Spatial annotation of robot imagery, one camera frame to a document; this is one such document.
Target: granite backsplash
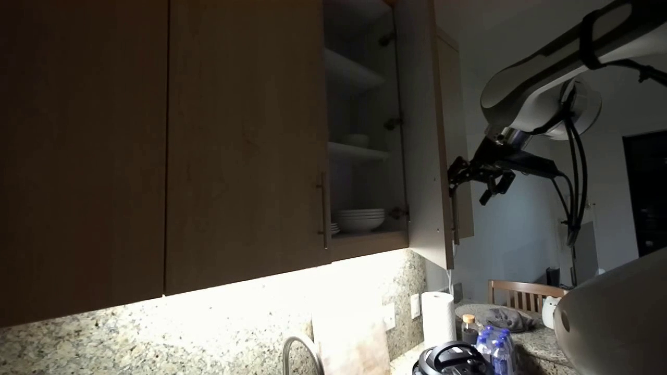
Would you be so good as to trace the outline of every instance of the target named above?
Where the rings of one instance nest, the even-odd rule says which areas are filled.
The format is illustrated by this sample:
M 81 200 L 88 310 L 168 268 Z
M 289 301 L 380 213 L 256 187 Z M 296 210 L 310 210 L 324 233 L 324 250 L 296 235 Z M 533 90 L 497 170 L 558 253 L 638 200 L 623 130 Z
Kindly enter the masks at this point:
M 282 347 L 310 332 L 321 298 L 394 302 L 389 357 L 422 343 L 408 296 L 424 293 L 410 250 L 0 330 L 0 374 L 270 374 Z M 299 347 L 291 374 L 313 374 Z

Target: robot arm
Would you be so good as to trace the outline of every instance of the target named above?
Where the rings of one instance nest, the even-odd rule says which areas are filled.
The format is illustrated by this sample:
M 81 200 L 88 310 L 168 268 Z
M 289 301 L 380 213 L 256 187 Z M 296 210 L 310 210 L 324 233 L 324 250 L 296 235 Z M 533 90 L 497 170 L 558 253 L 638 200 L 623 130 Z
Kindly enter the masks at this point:
M 618 0 L 593 10 L 535 54 L 490 79 L 480 106 L 487 122 L 472 161 L 456 159 L 448 170 L 449 196 L 465 182 L 487 185 L 486 204 L 505 194 L 512 172 L 555 180 L 562 176 L 552 161 L 520 151 L 530 136 L 562 127 L 578 76 L 608 66 L 638 69 L 640 79 L 667 85 L 667 74 L 629 59 L 667 53 L 667 16 L 654 0 Z

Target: chair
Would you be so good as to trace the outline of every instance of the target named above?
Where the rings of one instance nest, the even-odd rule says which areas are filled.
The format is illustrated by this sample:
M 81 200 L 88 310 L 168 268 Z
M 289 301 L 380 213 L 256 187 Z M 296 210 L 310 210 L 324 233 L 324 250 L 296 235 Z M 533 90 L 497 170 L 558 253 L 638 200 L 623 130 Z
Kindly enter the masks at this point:
M 542 283 L 490 279 L 487 294 L 491 305 L 505 305 L 516 310 L 539 316 L 542 301 L 546 296 L 561 298 L 567 294 L 567 291 L 542 286 Z

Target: sink faucet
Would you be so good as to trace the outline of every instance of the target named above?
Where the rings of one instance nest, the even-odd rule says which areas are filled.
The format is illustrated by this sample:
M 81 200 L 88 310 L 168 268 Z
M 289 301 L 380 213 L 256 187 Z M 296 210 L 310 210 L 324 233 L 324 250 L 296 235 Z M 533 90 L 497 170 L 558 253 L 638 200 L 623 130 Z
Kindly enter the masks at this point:
M 291 345 L 293 345 L 293 343 L 299 343 L 299 345 L 307 349 L 307 353 L 310 355 L 313 365 L 315 365 L 315 369 L 317 369 L 317 375 L 323 375 L 324 369 L 323 369 L 323 365 L 321 365 L 318 350 L 317 350 L 315 343 L 308 341 L 307 336 L 289 336 L 289 338 L 286 341 L 286 345 L 283 345 L 283 369 L 286 369 L 286 375 L 289 375 L 289 350 L 291 350 Z

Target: electrical outlet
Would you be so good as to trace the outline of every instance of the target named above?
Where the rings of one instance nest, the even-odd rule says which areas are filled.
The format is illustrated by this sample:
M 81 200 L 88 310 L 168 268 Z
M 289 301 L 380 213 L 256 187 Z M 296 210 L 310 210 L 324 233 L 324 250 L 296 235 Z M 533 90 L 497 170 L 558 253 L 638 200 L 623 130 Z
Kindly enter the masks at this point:
M 391 332 L 396 327 L 396 307 L 394 302 L 381 307 L 383 330 Z
M 419 319 L 421 308 L 419 308 L 419 294 L 410 294 L 410 319 Z

